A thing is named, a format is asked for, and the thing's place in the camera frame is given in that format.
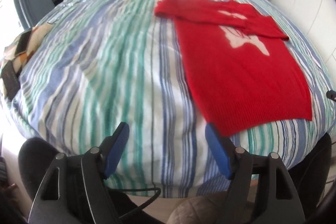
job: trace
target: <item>folded clothes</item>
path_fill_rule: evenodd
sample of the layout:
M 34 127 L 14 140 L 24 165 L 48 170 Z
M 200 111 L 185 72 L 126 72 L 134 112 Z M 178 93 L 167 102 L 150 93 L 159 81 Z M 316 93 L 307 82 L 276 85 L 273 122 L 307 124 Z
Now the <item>folded clothes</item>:
M 233 0 L 163 0 L 155 14 L 174 20 L 192 96 L 223 135 L 311 121 L 307 81 L 272 17 Z

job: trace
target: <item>black pants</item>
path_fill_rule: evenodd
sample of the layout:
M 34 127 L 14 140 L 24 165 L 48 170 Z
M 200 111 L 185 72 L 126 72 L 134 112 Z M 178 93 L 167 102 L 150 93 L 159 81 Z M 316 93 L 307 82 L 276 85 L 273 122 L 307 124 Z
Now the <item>black pants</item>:
M 19 152 L 19 169 L 23 184 L 32 200 L 34 200 L 40 183 L 58 151 L 39 138 L 27 140 Z M 305 217 L 308 218 L 319 202 L 325 187 L 331 160 L 331 139 L 325 134 L 305 159 L 289 170 L 298 191 Z M 109 190 L 110 197 L 118 214 L 121 216 L 136 205 L 124 193 Z M 148 214 L 137 214 L 135 223 L 161 223 Z

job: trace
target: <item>striped duvet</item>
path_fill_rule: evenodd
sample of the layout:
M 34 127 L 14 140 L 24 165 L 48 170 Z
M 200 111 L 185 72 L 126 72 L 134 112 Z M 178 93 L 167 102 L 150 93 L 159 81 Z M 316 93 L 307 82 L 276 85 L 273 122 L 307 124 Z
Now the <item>striped duvet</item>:
M 40 23 L 55 23 L 20 76 L 21 90 L 3 101 L 11 123 L 68 155 L 84 153 L 130 125 L 130 139 L 113 188 L 162 188 L 166 198 L 204 195 L 228 187 L 204 137 L 205 120 L 185 79 L 171 20 L 156 18 L 158 0 L 65 0 Z M 325 132 L 334 134 L 327 69 L 312 44 L 267 0 L 251 3 L 290 37 L 312 95 L 313 121 L 277 121 L 232 136 L 250 153 L 278 152 L 299 163 Z

